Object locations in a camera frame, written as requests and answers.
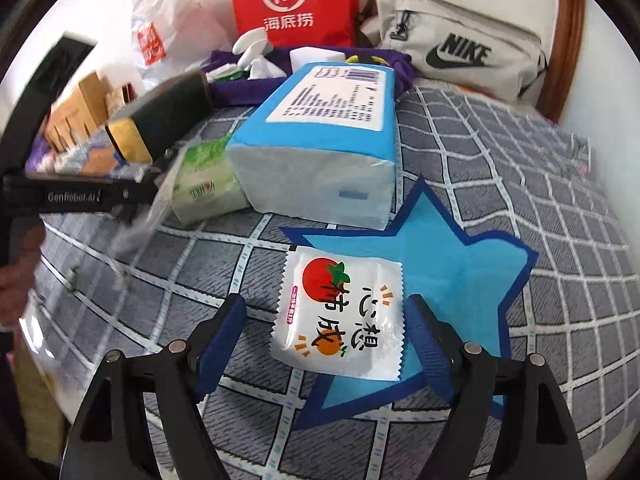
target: nike swoosh logo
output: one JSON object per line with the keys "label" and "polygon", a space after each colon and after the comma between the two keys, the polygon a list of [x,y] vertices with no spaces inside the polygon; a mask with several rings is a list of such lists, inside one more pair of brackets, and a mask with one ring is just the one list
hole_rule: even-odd
{"label": "nike swoosh logo", "polygon": [[427,54],[425,61],[428,65],[433,66],[434,68],[444,69],[444,68],[473,68],[479,66],[485,66],[482,61],[447,61],[446,59],[442,59],[438,55],[438,49],[440,46],[435,46],[431,49],[430,53]]}

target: human hand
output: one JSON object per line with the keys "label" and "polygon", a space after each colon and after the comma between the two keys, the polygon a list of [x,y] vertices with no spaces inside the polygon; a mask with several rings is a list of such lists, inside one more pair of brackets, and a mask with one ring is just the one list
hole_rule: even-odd
{"label": "human hand", "polygon": [[28,293],[35,281],[34,272],[40,263],[40,246],[44,242],[42,221],[31,228],[22,240],[20,258],[0,268],[0,324],[15,324],[27,305]]}

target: brown box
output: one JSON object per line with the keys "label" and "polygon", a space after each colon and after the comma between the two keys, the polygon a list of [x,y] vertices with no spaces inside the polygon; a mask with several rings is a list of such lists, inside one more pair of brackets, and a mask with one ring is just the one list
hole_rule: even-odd
{"label": "brown box", "polygon": [[95,72],[78,83],[71,96],[51,113],[45,137],[57,152],[87,140],[107,118],[106,88]]}

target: tomato illustration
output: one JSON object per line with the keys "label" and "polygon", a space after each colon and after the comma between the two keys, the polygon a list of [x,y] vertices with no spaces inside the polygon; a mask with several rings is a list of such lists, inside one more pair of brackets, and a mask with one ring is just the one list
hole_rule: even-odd
{"label": "tomato illustration", "polygon": [[345,283],[351,283],[351,279],[344,272],[344,263],[329,258],[311,260],[302,272],[302,286],[306,294],[320,303],[335,300]]}

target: bedsheet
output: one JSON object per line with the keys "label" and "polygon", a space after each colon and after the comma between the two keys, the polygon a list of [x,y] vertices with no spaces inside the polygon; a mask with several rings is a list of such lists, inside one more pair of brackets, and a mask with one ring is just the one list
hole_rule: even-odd
{"label": "bedsheet", "polygon": [[[470,234],[505,230],[540,253],[508,311],[511,351],[517,359],[532,351],[546,357],[587,459],[640,408],[638,274],[615,215],[588,176],[588,143],[537,116],[426,83],[405,94],[397,110],[402,196],[393,211],[421,175]],[[220,110],[202,126],[203,137],[225,135],[251,113]],[[62,390],[81,394],[108,349],[155,352],[212,317],[228,292],[240,292],[250,306],[246,327],[221,386],[200,405],[231,478],[410,479],[422,468],[448,415],[428,389],[354,419],[291,429],[314,375],[269,354],[289,246],[280,227],[325,224],[251,209],[190,229],[169,218],[123,262],[129,276],[118,290],[107,256],[118,228],[113,219],[45,222],[32,309],[42,348],[55,357],[43,366]],[[65,287],[72,267],[76,290]],[[146,407],[156,456],[170,470],[152,395]],[[472,476],[488,472],[499,427],[490,419]]]}

